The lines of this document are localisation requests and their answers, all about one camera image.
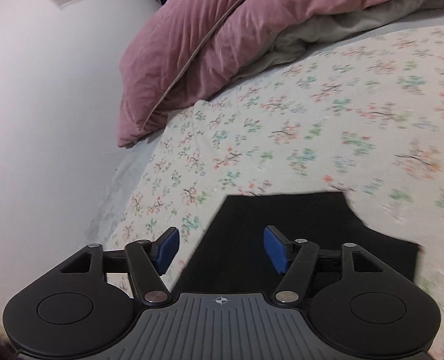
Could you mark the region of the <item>pink duvet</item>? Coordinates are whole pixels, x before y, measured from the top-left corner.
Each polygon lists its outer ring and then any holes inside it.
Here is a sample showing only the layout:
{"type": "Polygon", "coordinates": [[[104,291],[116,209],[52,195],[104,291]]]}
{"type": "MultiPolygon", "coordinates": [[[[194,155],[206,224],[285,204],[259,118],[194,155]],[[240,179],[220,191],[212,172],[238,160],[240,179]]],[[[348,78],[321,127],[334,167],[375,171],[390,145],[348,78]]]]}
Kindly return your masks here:
{"type": "Polygon", "coordinates": [[[120,61],[118,146],[164,127],[171,111],[217,93],[283,30],[388,1],[167,0],[120,61]]]}

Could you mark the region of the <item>floral bed sheet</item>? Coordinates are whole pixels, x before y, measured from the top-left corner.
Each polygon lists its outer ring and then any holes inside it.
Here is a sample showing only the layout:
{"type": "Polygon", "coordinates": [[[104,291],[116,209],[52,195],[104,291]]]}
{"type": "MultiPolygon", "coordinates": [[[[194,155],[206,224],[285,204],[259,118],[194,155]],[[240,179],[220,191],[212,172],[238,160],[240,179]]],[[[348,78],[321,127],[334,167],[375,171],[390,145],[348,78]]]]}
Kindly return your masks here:
{"type": "Polygon", "coordinates": [[[174,284],[229,194],[341,191],[356,215],[417,242],[444,359],[444,10],[264,72],[171,115],[120,165],[89,239],[119,249],[165,228],[174,284]]]}

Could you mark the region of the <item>black pants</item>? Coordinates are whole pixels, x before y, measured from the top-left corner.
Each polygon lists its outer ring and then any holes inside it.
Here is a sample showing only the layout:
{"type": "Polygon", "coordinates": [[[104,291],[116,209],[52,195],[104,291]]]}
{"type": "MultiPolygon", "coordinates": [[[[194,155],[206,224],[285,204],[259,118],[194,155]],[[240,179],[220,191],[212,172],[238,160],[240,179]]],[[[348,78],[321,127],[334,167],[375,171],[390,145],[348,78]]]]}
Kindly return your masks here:
{"type": "Polygon", "coordinates": [[[173,293],[271,295],[303,242],[339,252],[354,243],[408,280],[419,246],[365,225],[336,193],[226,197],[173,286],[173,293]]]}

